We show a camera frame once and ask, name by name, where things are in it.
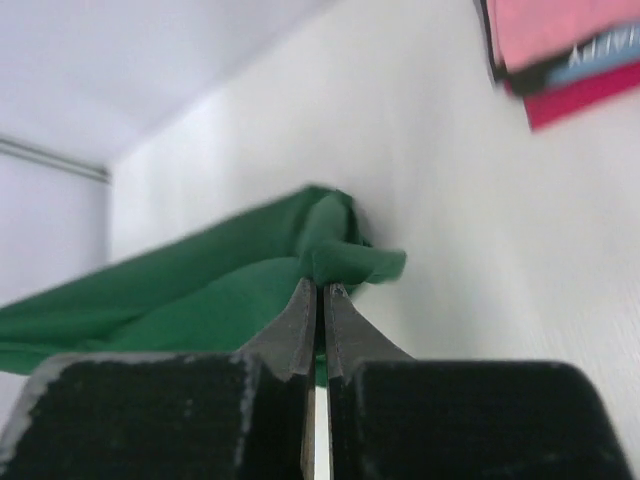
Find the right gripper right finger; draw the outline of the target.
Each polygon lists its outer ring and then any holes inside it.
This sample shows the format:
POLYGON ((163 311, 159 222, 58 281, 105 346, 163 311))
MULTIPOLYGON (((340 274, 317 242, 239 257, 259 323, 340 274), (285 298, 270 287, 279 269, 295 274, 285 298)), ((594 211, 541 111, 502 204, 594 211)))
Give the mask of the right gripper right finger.
POLYGON ((335 479, 629 479, 587 376, 554 361, 418 360, 323 293, 335 479))

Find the green t shirt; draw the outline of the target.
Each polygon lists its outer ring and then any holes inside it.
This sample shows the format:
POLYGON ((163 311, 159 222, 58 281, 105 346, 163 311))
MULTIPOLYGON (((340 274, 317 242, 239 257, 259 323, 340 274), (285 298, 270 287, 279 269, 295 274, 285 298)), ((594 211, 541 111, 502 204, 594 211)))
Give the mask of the green t shirt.
POLYGON ((346 193, 308 186, 175 243, 5 306, 1 367, 27 375, 62 353, 232 351, 303 279, 348 291, 399 278, 346 193))

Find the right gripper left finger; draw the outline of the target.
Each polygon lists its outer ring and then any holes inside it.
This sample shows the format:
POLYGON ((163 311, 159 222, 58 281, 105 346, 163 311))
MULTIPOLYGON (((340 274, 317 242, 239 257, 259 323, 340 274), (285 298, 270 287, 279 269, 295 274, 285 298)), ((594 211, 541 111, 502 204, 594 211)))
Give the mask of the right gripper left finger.
POLYGON ((231 353, 65 354, 26 382, 5 479, 310 479, 316 286, 231 353))

